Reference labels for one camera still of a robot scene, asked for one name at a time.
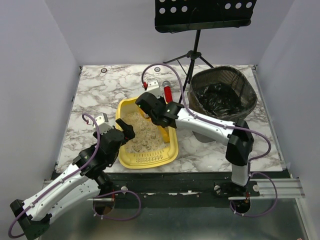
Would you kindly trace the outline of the yellow and grey litter box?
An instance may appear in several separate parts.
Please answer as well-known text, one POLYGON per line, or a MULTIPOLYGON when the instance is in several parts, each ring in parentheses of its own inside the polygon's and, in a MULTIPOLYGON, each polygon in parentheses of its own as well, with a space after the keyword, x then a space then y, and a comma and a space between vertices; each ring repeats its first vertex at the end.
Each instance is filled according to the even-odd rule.
MULTIPOLYGON (((121 100, 115 117, 117 119, 122 119, 125 114, 131 112, 139 112, 144 117, 144 113, 140 110, 140 108, 138 108, 138 106, 135 104, 135 101, 135 97, 121 100)), ((118 159, 120 163, 128 169, 140 170, 159 167, 174 161, 179 153, 177 133, 172 127, 166 127, 166 129, 170 138, 167 147, 156 151, 128 153, 124 145, 119 150, 118 159)))

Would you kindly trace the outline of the orange litter scoop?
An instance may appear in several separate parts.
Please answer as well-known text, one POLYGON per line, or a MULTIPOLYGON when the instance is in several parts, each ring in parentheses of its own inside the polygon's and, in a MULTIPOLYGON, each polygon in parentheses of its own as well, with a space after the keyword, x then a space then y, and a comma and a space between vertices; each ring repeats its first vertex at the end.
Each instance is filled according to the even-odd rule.
POLYGON ((165 144, 169 143, 170 142, 170 136, 169 136, 169 133, 168 133, 167 129, 160 126, 159 127, 159 131, 161 133, 163 142, 165 144))

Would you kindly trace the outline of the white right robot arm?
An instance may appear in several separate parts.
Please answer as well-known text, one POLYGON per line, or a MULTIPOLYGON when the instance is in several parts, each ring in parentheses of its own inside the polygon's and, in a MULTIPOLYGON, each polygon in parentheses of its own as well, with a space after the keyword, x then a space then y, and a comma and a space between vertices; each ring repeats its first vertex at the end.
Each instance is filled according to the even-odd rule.
POLYGON ((226 146, 225 158, 231 163, 231 181, 241 187, 247 185, 254 138, 244 120, 234 123, 209 117, 181 103, 166 103, 163 97, 157 98, 150 92, 141 94, 135 104, 156 126, 190 130, 226 146))

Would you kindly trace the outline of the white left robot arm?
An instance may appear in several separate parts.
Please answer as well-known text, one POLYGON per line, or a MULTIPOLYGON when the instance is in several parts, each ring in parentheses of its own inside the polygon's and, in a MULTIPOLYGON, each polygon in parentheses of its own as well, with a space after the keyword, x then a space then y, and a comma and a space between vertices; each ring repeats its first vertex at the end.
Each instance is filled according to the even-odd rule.
POLYGON ((28 199, 16 199, 10 204, 21 234, 28 240, 43 235, 55 220, 78 203, 90 198, 114 196, 117 191, 104 172, 113 166, 120 148, 135 137, 132 125, 118 118, 121 129, 96 117, 93 136, 97 142, 82 150, 67 169, 40 192, 28 199))

